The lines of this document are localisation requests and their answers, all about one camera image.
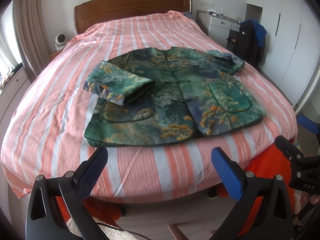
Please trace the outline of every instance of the curtain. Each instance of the curtain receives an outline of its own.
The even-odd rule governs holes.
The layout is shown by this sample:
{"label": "curtain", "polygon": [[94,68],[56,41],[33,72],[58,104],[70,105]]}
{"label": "curtain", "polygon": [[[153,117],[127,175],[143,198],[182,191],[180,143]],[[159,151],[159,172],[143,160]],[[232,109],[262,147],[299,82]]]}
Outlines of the curtain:
{"label": "curtain", "polygon": [[22,63],[33,81],[50,62],[41,0],[13,0],[13,21]]}
{"label": "curtain", "polygon": [[0,74],[2,77],[5,77],[18,65],[18,62],[14,58],[3,37],[4,34],[0,29],[0,60],[2,60]]}

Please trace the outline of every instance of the jacket sleeve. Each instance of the jacket sleeve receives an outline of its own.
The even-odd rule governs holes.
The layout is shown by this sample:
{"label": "jacket sleeve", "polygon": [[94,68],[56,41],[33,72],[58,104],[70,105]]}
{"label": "jacket sleeve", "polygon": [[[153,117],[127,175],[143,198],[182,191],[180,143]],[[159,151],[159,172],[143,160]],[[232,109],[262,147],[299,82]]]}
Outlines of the jacket sleeve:
{"label": "jacket sleeve", "polygon": [[218,50],[209,50],[207,53],[216,57],[216,68],[230,75],[235,74],[245,65],[242,59],[231,53],[221,52]]}
{"label": "jacket sleeve", "polygon": [[147,93],[155,81],[137,76],[117,65],[101,61],[90,72],[84,83],[84,90],[114,104],[130,105]]}

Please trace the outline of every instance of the cable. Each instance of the cable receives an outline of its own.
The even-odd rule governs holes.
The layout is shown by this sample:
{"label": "cable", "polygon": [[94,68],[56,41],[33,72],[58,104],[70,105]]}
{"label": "cable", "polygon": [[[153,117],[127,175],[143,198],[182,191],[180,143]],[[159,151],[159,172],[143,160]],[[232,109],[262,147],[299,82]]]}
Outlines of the cable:
{"label": "cable", "polygon": [[151,240],[150,238],[147,238],[146,236],[142,235],[142,234],[139,234],[139,233],[135,233],[135,232],[132,232],[132,231],[129,231],[129,230],[124,230],[124,229],[121,229],[121,228],[116,228],[116,227],[113,227],[113,226],[109,226],[107,224],[104,224],[104,223],[96,223],[97,225],[100,225],[100,226],[104,226],[104,227],[107,227],[107,228],[111,228],[111,229],[115,229],[115,230],[119,230],[119,231],[127,231],[129,232],[130,234],[134,234],[134,235],[137,235],[137,236],[141,236],[147,240]]}

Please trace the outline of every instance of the orange cloth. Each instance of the orange cloth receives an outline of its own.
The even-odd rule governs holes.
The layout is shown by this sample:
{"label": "orange cloth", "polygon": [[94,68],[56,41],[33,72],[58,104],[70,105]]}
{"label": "orange cloth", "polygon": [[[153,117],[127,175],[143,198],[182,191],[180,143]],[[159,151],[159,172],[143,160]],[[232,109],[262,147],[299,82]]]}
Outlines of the orange cloth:
{"label": "orange cloth", "polygon": [[[64,221],[68,222],[71,216],[63,198],[56,197],[56,202]],[[85,198],[83,204],[92,217],[104,221],[111,226],[119,227],[115,222],[121,217],[121,210],[117,204],[101,201],[93,197]]]}
{"label": "orange cloth", "polygon": [[[290,162],[283,156],[283,153],[280,150],[278,150],[278,148],[274,143],[268,149],[262,152],[260,155],[252,159],[250,161],[249,166],[245,169],[245,171],[252,171],[257,177],[269,178],[269,179],[272,179],[277,174],[282,175],[282,177],[284,178],[284,182],[287,186],[290,203],[291,203],[291,209],[293,212],[294,205],[295,205],[294,189],[290,188],[288,185],[291,179]],[[218,196],[220,197],[229,196],[226,188],[222,183],[218,185],[217,193],[218,193]],[[262,201],[262,197],[256,198],[256,201],[252,206],[250,214],[244,226],[242,227],[239,233],[239,236],[244,235],[250,230],[256,218],[256,215],[258,214],[261,201]]]}

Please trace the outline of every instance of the black jacket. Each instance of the black jacket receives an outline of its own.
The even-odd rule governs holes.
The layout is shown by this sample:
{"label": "black jacket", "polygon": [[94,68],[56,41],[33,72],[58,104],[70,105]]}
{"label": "black jacket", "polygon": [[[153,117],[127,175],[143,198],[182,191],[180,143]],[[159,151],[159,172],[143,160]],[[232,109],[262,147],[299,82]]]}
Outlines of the black jacket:
{"label": "black jacket", "polygon": [[265,42],[262,47],[258,47],[258,40],[254,34],[254,26],[251,21],[247,21],[240,26],[233,49],[233,54],[248,62],[254,67],[258,67],[264,53]]}

